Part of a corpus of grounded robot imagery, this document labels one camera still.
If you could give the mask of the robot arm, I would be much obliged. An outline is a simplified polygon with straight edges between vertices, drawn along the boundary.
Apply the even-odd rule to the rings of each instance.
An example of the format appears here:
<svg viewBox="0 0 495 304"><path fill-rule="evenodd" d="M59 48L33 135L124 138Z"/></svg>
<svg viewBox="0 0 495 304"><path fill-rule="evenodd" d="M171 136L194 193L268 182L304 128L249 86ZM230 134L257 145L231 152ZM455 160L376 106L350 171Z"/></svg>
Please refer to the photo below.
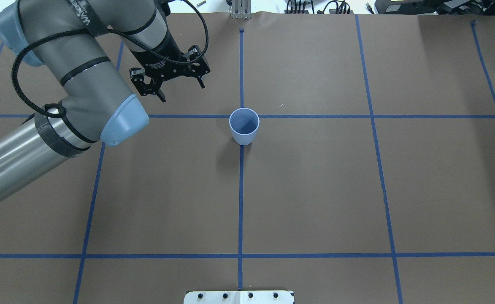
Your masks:
<svg viewBox="0 0 495 304"><path fill-rule="evenodd" d="M101 142L116 146L149 122L138 96L210 72L203 47L178 48L168 0L16 0L0 40L16 56L14 91L31 115L0 140L0 202Z"/></svg>

